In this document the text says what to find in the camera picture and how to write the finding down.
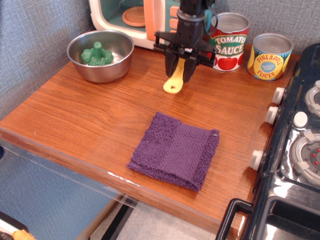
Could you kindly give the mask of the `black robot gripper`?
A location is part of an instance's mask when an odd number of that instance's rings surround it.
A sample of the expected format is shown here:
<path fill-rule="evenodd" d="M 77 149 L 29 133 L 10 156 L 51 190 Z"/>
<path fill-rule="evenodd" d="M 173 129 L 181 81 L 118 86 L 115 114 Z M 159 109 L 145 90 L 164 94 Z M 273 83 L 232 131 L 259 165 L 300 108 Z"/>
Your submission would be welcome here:
<path fill-rule="evenodd" d="M 205 14 L 178 14 L 176 32 L 156 31 L 154 48 L 165 55 L 165 71 L 171 77 L 180 58 L 185 59 L 183 81 L 189 82 L 197 65 L 214 66 L 216 49 L 207 43 L 202 32 L 206 31 Z"/>

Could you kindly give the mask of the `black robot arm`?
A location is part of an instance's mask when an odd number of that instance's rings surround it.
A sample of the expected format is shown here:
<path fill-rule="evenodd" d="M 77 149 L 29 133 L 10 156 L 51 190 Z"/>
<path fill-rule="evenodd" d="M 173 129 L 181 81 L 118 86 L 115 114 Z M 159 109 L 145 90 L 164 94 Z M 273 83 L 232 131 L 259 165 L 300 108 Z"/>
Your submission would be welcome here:
<path fill-rule="evenodd" d="M 182 0 L 177 10 L 177 31 L 156 31 L 154 48 L 162 50 L 165 55 L 165 71 L 171 77 L 178 66 L 180 59 L 184 59 L 183 81 L 188 82 L 196 67 L 200 64 L 213 67 L 215 55 L 218 50 L 206 42 L 202 32 L 211 36 L 205 23 L 206 10 L 210 10 L 214 16 L 216 13 L 212 7 L 214 0 Z"/>

